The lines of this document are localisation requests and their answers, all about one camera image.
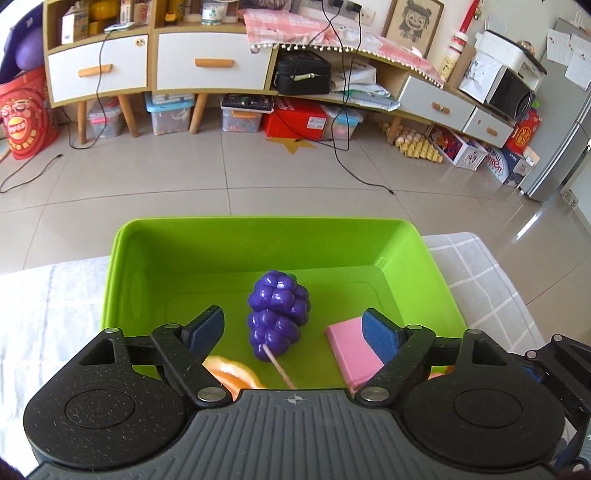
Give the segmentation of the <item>pink sponge block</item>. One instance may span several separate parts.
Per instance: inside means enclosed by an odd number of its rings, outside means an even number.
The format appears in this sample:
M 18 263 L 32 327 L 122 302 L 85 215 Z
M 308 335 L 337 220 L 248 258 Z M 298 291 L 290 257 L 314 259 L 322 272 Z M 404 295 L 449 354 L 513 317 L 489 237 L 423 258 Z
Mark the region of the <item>pink sponge block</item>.
M 342 378 L 352 394 L 355 394 L 384 366 L 363 339 L 362 318 L 356 317 L 329 325 L 325 329 L 325 336 Z

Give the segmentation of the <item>purple toy grapes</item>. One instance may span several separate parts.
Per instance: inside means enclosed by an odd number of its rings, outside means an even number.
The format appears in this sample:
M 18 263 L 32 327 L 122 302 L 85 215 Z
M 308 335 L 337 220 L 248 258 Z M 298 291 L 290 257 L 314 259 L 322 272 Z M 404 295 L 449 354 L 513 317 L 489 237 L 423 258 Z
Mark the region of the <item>purple toy grapes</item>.
M 260 361 L 270 362 L 263 343 L 280 357 L 300 341 L 301 327 L 310 317 L 310 292 L 294 274 L 271 270 L 254 284 L 249 307 L 247 324 L 253 354 Z

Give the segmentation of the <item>yellow toy cup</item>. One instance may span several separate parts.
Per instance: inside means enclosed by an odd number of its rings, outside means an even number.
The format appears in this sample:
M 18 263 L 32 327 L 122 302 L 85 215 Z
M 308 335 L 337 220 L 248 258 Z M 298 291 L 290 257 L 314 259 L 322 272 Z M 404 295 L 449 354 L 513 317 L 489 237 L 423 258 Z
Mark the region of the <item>yellow toy cup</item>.
M 242 390 L 266 389 L 256 373 L 242 363 L 221 356 L 208 356 L 204 368 L 224 385 L 233 400 L 238 399 Z

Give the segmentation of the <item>green plastic storage box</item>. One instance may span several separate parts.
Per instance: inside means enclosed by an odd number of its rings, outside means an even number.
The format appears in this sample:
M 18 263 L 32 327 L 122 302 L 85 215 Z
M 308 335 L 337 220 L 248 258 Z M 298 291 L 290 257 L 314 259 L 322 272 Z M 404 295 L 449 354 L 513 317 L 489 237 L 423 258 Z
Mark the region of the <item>green plastic storage box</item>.
M 304 314 L 300 340 L 270 363 L 256 358 L 254 293 Z M 342 388 L 325 331 L 370 308 L 398 325 L 459 337 L 465 321 L 417 229 L 397 219 L 188 217 L 138 219 L 117 232 L 102 324 L 126 336 L 185 325 L 210 306 L 224 332 L 214 354 L 242 363 L 263 386 Z

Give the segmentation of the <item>grey checked table cloth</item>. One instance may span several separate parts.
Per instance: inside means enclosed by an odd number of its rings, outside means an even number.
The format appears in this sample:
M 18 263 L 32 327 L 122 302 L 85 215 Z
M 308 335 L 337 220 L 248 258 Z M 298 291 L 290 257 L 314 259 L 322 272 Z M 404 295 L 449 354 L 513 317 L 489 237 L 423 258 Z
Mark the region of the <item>grey checked table cloth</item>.
M 3 282 L 2 477 L 588 478 L 590 464 L 510 464 L 511 355 L 552 337 L 476 235 L 422 239 L 465 331 L 399 325 L 400 353 L 355 394 L 285 385 L 233 400 L 181 342 L 192 320 L 143 336 L 104 327 L 111 255 Z

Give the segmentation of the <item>yellow egg tray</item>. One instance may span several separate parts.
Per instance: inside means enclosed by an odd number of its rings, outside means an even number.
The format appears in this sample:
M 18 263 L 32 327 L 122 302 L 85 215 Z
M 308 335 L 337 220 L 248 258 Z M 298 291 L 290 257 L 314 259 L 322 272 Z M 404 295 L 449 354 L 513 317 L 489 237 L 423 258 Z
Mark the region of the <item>yellow egg tray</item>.
M 407 158 L 427 160 L 436 164 L 441 164 L 444 160 L 443 155 L 427 136 L 417 129 L 404 124 L 399 124 L 396 129 L 392 129 L 391 124 L 384 123 L 382 131 L 387 139 L 393 137 L 390 144 Z

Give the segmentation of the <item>white toy box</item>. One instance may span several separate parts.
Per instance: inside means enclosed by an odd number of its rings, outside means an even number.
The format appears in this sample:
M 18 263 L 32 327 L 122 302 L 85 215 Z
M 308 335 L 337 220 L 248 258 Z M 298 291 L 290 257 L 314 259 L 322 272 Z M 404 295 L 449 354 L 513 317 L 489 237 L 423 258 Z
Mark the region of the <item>white toy box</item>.
M 432 125 L 427 136 L 444 159 L 458 168 L 476 171 L 488 155 L 476 140 L 440 125 Z

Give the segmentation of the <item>clear blue-lid storage bin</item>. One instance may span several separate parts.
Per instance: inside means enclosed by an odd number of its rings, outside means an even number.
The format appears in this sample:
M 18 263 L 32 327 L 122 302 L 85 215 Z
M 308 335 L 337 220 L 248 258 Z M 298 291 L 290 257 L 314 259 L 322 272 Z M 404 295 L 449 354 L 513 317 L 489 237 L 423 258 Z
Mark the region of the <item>clear blue-lid storage bin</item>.
M 144 100 L 155 136 L 180 133 L 189 129 L 191 111 L 195 105 L 193 94 L 145 92 Z

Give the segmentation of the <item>red cardboard box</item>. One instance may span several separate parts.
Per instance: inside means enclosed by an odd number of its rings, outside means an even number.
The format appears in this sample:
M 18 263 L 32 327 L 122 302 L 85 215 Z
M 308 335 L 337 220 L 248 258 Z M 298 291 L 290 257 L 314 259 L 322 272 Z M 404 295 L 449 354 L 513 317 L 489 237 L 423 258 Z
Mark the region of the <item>red cardboard box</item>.
M 328 114 L 317 101 L 276 97 L 273 112 L 263 120 L 267 138 L 318 141 L 327 124 Z

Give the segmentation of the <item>black bag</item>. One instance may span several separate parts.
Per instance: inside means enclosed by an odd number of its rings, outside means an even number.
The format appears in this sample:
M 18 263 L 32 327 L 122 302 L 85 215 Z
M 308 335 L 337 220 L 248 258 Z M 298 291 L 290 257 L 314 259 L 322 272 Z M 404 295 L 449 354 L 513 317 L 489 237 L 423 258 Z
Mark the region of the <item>black bag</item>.
M 277 56 L 273 87 L 281 95 L 324 95 L 331 92 L 332 64 L 317 53 L 283 51 Z

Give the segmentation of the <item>red printed bucket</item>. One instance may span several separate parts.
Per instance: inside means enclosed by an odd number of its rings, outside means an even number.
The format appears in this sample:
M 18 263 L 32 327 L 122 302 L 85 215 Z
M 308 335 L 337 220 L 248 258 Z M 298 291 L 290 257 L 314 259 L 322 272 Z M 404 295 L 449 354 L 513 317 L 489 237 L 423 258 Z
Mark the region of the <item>red printed bucket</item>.
M 17 161 L 33 158 L 57 139 L 59 130 L 43 67 L 1 86 L 1 120 Z

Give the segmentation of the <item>wooden tv cabinet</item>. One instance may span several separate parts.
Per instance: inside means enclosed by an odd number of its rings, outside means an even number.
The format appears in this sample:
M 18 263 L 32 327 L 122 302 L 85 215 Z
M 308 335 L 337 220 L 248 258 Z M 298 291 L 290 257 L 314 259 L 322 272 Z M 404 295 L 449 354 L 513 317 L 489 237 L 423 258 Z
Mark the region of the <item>wooden tv cabinet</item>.
M 362 28 L 314 20 L 287 11 L 245 10 L 238 23 L 168 25 L 167 4 L 152 1 L 148 21 L 66 44 L 61 39 L 71 1 L 42 4 L 43 47 L 50 103 L 77 108 L 78 140 L 86 141 L 87 104 L 115 97 L 127 129 L 139 135 L 130 95 L 192 93 L 197 104 L 190 132 L 199 128 L 212 94 L 276 94 L 276 63 L 311 51 L 329 60 L 362 61 L 401 105 L 403 119 L 435 123 L 501 147 L 514 124 L 445 83 L 433 65 L 412 50 Z

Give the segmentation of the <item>pink checked cloth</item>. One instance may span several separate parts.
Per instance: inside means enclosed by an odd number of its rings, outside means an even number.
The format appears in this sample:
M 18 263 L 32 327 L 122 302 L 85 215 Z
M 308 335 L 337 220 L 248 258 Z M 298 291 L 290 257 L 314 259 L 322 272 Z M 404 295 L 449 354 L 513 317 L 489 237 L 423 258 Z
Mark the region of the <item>pink checked cloth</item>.
M 249 44 L 257 48 L 359 52 L 409 69 L 439 88 L 445 86 L 435 67 L 412 50 L 387 38 L 283 10 L 245 9 L 242 18 Z

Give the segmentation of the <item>framed cartoon girl picture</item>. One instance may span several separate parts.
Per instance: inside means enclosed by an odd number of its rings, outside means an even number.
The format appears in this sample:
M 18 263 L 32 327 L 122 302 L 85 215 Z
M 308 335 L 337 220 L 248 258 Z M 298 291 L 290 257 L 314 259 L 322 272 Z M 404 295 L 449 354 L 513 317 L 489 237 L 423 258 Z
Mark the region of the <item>framed cartoon girl picture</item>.
M 391 5 L 383 36 L 427 57 L 445 9 L 438 0 L 397 0 Z

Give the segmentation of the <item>purple bag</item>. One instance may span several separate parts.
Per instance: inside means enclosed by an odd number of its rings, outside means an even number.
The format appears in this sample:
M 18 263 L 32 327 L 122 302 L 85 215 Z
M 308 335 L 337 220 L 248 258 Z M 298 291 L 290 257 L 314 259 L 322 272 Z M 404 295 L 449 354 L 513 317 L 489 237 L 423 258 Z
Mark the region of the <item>purple bag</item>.
M 44 65 L 43 2 L 1 2 L 1 83 Z

